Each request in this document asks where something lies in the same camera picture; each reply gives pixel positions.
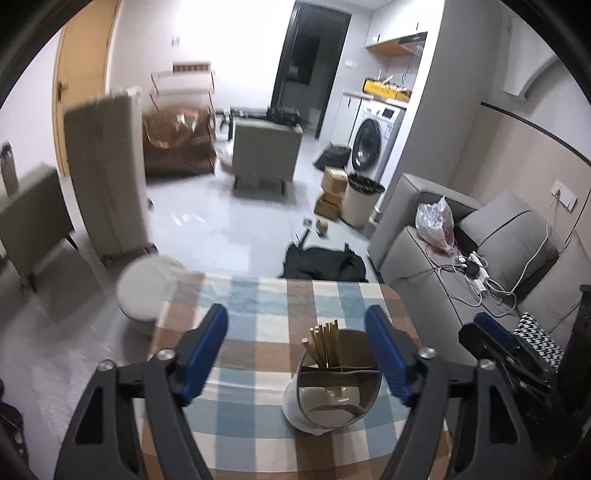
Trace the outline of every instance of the door handle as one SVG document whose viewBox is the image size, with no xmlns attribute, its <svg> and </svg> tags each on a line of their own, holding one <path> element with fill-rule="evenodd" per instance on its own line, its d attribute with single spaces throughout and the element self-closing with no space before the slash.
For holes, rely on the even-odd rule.
<svg viewBox="0 0 591 480">
<path fill-rule="evenodd" d="M 57 82 L 57 101 L 61 102 L 62 94 L 68 89 L 67 83 L 62 83 L 61 80 Z"/>
</svg>

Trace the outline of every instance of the washing machine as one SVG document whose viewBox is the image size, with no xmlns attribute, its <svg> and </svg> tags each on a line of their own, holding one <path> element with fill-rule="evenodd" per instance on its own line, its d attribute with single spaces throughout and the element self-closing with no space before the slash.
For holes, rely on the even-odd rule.
<svg viewBox="0 0 591 480">
<path fill-rule="evenodd" d="M 406 110 L 375 100 L 361 102 L 349 146 L 347 171 L 380 181 Z"/>
</svg>

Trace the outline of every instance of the kitchen cabinet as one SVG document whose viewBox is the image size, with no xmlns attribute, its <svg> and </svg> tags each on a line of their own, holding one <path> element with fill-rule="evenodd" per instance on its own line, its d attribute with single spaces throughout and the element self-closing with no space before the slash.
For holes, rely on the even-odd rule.
<svg viewBox="0 0 591 480">
<path fill-rule="evenodd" d="M 374 11 L 366 47 L 428 30 L 425 0 L 395 0 Z"/>
<path fill-rule="evenodd" d="M 343 95 L 340 100 L 335 127 L 330 137 L 330 142 L 333 145 L 348 145 L 360 105 L 361 98 Z"/>
</svg>

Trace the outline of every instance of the blue gripper pad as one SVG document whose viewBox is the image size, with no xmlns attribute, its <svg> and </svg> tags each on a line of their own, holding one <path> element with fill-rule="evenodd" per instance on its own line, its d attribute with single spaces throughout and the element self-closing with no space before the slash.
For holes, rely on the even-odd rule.
<svg viewBox="0 0 591 480">
<path fill-rule="evenodd" d="M 477 313 L 474 317 L 474 323 L 509 353 L 519 347 L 519 343 L 513 334 L 487 313 Z"/>
<path fill-rule="evenodd" d="M 227 332 L 228 311 L 215 303 L 199 327 L 185 333 L 179 341 L 176 380 L 181 386 L 178 396 L 182 406 L 201 395 Z"/>
<path fill-rule="evenodd" d="M 411 384 L 417 376 L 416 345 L 408 334 L 392 327 L 379 305 L 373 305 L 365 312 L 365 333 L 390 393 L 410 406 L 415 397 Z"/>
</svg>

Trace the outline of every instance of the stool cushion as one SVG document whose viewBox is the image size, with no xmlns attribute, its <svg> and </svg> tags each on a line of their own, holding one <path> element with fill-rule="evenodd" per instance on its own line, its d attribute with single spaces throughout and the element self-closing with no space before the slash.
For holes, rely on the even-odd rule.
<svg viewBox="0 0 591 480">
<path fill-rule="evenodd" d="M 131 262 L 117 282 L 119 307 L 131 319 L 155 322 L 166 286 L 186 272 L 177 260 L 166 255 L 149 255 Z"/>
</svg>

